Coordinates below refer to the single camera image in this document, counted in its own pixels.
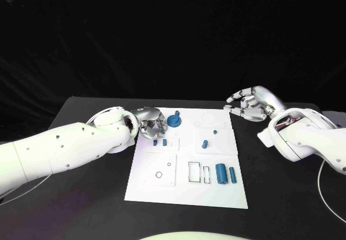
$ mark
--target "blue cylinder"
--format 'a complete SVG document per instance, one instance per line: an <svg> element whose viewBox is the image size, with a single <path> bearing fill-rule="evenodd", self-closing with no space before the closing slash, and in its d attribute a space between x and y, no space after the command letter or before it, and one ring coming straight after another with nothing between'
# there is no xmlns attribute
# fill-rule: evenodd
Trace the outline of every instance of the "blue cylinder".
<svg viewBox="0 0 346 240"><path fill-rule="evenodd" d="M215 167L217 167L218 184L227 184L230 182L230 180L228 180L225 164L220 163L220 164L217 164Z"/></svg>
<svg viewBox="0 0 346 240"><path fill-rule="evenodd" d="M237 183L237 174L235 174L234 167L230 168L230 175L231 175L233 184L235 184Z"/></svg>
<svg viewBox="0 0 346 240"><path fill-rule="evenodd" d="M204 141L202 148L204 148L204 149L207 149L207 148L208 148L208 141L207 141L207 140Z"/></svg>

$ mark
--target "robotic hand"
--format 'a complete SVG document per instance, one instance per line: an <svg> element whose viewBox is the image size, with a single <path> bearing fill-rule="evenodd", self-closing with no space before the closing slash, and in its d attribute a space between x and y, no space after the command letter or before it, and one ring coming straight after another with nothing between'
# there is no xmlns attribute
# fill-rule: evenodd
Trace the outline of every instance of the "robotic hand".
<svg viewBox="0 0 346 240"><path fill-rule="evenodd" d="M332 168L346 175L346 128L313 109L287 108L274 93L263 86L247 88L228 99L241 99L241 108L225 105L224 109L247 120L260 122L272 118L269 128L259 133L264 145L276 146L293 162L312 154L319 155Z"/></svg>
<svg viewBox="0 0 346 240"><path fill-rule="evenodd" d="M158 108L126 111L111 107L86 124L73 123L0 145L0 196L29 181L83 166L106 153L122 152L135 145L139 132L156 139L166 130L168 121Z"/></svg>

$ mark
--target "table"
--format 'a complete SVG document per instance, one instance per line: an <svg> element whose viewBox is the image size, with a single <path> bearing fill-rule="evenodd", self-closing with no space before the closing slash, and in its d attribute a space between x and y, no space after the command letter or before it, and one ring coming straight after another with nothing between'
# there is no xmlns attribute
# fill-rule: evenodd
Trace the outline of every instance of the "table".
<svg viewBox="0 0 346 240"><path fill-rule="evenodd" d="M71 97L51 129L86 123L110 107L221 109L224 104L202 100ZM287 106L319 111L309 103L289 103ZM322 158L313 155L290 162L257 138L269 121L251 122L235 115L231 121L248 209L124 201L136 150L132 146L52 175L28 195L0 207L0 239L137 240L178 231L214 232L259 240L344 239L345 223L328 210L318 190ZM41 180L28 183L22 191ZM322 192L344 218L345 183L346 176L326 165Z"/></svg>

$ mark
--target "blue object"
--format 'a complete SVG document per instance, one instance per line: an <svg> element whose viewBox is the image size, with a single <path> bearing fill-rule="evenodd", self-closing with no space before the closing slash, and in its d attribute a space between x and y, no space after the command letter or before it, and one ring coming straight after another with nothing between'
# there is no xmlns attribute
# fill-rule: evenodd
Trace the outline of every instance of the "blue object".
<svg viewBox="0 0 346 240"><path fill-rule="evenodd" d="M230 168L230 174L231 174L233 184L235 184L235 183L237 183L237 174L235 174L235 169L234 169L234 167Z"/></svg>
<svg viewBox="0 0 346 240"><path fill-rule="evenodd" d="M230 180L228 180L225 164L220 163L220 164L217 164L215 167L217 167L218 184L227 184L230 182Z"/></svg>
<svg viewBox="0 0 346 240"><path fill-rule="evenodd" d="M204 148L204 149L207 149L207 148L208 148L208 141L207 141L207 140L204 141L202 148Z"/></svg>
<svg viewBox="0 0 346 240"><path fill-rule="evenodd" d="M176 128L182 123L182 118L179 117L179 115L179 111L175 111L175 115L171 115L168 117L168 125L173 128Z"/></svg>

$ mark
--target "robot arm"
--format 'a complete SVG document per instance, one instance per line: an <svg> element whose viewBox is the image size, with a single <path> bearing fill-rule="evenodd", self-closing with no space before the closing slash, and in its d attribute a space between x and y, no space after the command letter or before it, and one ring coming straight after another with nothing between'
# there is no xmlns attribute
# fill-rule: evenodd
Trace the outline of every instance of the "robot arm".
<svg viewBox="0 0 346 240"><path fill-rule="evenodd" d="M0 195L29 181L83 166L107 153L122 152L135 145L139 131L155 139L166 129L166 118L158 108L145 107L132 113L113 107L88 124L61 126L0 145Z"/></svg>
<svg viewBox="0 0 346 240"><path fill-rule="evenodd" d="M254 122L263 121L267 116L272 118L269 128L257 135L264 145L276 146L293 162L312 154L319 155L334 169L346 174L346 128L338 129L335 123L312 109L287 109L263 86L240 91L227 102L238 98L243 98L241 108L225 105L227 111Z"/></svg>

